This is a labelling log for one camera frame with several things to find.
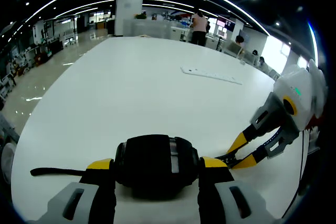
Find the white table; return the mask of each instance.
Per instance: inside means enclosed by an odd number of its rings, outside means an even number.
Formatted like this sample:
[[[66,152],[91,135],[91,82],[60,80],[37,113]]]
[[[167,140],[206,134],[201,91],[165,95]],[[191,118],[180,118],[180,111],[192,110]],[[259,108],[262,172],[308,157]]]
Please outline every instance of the white table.
[[[181,66],[233,76],[243,85],[183,74]],[[25,125],[13,163],[15,208],[24,219],[36,220],[49,199],[80,179],[32,177],[31,169],[85,170],[96,160],[114,158],[118,144],[134,136],[180,136],[199,156],[222,155],[249,125],[273,83],[257,69],[208,48],[154,38],[107,39],[63,73]],[[252,141],[243,152],[269,136]],[[301,144],[298,139],[276,158],[233,171],[235,179],[261,193],[277,218],[298,186]],[[134,200],[121,185],[115,193],[114,223],[199,222],[197,181],[172,201]]]

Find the black cable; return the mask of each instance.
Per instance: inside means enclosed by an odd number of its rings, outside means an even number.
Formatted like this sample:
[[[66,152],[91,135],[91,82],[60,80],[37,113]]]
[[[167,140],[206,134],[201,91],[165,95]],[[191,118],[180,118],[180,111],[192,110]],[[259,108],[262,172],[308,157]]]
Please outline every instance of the black cable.
[[[293,205],[294,200],[296,199],[296,196],[298,195],[298,192],[299,192],[299,187],[300,187],[300,182],[301,182],[301,176],[302,176],[302,165],[303,165],[303,144],[304,144],[304,139],[305,139],[305,137],[304,137],[304,132],[305,132],[305,131],[303,130],[303,131],[302,131],[301,166],[300,166],[300,177],[299,177],[299,185],[298,185],[298,189],[296,189],[296,192],[295,192],[295,194],[294,194],[294,197],[293,197],[292,201],[290,202],[290,204],[289,204],[287,210],[285,211],[285,213],[282,215],[281,218],[283,218],[283,217],[286,215],[286,213],[288,212],[289,208]]]

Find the power strip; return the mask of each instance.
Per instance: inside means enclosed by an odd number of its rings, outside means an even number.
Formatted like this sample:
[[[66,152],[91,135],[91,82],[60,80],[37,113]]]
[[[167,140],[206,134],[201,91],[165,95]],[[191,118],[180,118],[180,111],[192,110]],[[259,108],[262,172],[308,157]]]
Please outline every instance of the power strip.
[[[229,76],[223,76],[221,74],[216,74],[216,73],[208,73],[202,70],[198,70],[196,68],[187,68],[187,67],[181,67],[182,72],[187,73],[187,74],[192,74],[194,76],[204,76],[208,78],[213,78],[213,79],[218,79],[222,81],[228,81],[228,82],[233,82],[236,84],[243,85],[241,81],[236,80],[234,77],[229,77]]]

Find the black pants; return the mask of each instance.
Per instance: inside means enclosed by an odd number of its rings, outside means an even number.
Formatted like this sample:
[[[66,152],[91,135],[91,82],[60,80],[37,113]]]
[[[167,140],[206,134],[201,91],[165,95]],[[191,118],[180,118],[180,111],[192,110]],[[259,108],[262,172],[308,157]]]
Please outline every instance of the black pants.
[[[12,74],[9,74],[8,77],[11,78],[13,84],[16,86],[16,82],[15,82],[15,80],[14,80],[14,76],[13,76]]]
[[[205,46],[205,34],[204,31],[195,31],[193,32],[193,37],[191,39],[191,43],[195,45]]]

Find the woman in pink shirt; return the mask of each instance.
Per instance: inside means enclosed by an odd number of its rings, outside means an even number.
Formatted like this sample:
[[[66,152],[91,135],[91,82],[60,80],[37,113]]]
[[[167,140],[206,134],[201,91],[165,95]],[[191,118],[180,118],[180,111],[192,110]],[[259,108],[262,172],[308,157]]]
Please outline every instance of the woman in pink shirt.
[[[198,8],[196,8],[195,10],[196,13],[193,16],[191,16],[193,23],[191,24],[190,27],[194,29],[191,43],[204,47],[207,20],[204,17],[203,13]]]

